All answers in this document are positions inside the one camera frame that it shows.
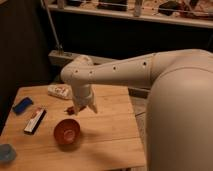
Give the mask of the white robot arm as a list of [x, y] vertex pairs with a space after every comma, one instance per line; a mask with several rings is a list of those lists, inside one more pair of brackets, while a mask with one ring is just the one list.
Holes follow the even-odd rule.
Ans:
[[149, 90], [148, 171], [213, 171], [213, 53], [184, 49], [95, 65], [81, 55], [61, 71], [74, 109], [96, 107], [93, 84]]

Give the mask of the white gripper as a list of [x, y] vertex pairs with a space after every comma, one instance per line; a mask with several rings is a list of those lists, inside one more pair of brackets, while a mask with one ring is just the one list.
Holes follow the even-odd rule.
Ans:
[[73, 110], [75, 115], [78, 115], [81, 107], [86, 106], [89, 106], [94, 113], [98, 113], [97, 105], [94, 101], [94, 93], [90, 84], [73, 86], [72, 94], [74, 103]]

